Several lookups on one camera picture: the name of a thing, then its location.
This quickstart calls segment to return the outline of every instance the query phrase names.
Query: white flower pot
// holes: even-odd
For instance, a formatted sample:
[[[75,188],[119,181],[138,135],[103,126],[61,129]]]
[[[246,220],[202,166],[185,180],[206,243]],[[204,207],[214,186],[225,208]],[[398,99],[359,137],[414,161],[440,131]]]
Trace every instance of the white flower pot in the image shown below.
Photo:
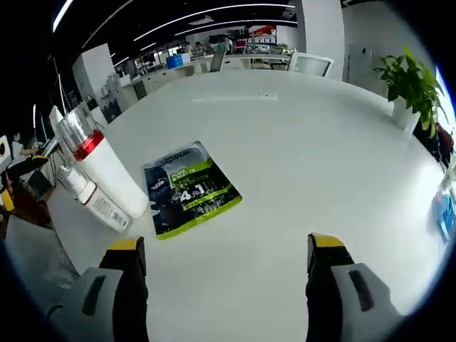
[[[413,109],[406,108],[407,103],[402,96],[394,100],[393,121],[404,133],[411,135],[419,119],[420,112],[413,113]]]

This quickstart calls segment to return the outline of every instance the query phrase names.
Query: green leaves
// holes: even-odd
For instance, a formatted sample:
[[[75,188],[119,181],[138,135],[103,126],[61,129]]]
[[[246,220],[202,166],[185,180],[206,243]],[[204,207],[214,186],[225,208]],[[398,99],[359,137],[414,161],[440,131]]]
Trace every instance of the green leaves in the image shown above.
[[[404,52],[404,56],[397,58],[392,55],[381,58],[383,67],[374,70],[382,73],[380,79],[388,86],[388,101],[403,97],[407,108],[412,108],[413,113],[420,112],[421,126],[423,130],[430,130],[432,137],[435,134],[435,109],[440,107],[436,89],[441,90],[441,87],[407,46]]]

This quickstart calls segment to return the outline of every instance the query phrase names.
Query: potted plant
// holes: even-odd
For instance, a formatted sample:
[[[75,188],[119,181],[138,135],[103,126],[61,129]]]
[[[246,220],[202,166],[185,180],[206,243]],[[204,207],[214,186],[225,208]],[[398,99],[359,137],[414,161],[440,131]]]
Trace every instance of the potted plant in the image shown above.
[[[412,134],[420,121],[422,129],[430,130],[433,137],[435,111],[441,108],[436,88],[442,88],[424,63],[416,60],[407,47],[404,50],[404,56],[381,58],[383,67],[374,70],[383,72],[381,79],[388,87],[388,101],[394,101],[393,119],[399,128]]]

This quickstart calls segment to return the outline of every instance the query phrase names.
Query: red band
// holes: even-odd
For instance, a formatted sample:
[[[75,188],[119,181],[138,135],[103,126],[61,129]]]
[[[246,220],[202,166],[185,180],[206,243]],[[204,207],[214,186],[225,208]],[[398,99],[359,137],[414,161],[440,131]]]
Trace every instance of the red band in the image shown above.
[[[103,134],[99,130],[95,130],[93,134],[88,137],[81,146],[74,152],[74,158],[77,161],[84,160],[89,154],[92,153],[92,151],[95,149],[95,147],[98,146],[99,143],[101,143],[101,140],[103,140]]]

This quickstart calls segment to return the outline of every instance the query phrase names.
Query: blue box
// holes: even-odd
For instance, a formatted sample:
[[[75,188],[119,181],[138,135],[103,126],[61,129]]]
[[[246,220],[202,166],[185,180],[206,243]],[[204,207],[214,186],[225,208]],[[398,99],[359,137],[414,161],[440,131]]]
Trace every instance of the blue box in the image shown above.
[[[175,55],[166,58],[166,64],[168,65],[168,69],[176,68],[178,66],[183,66],[184,61],[182,60],[182,55]]]

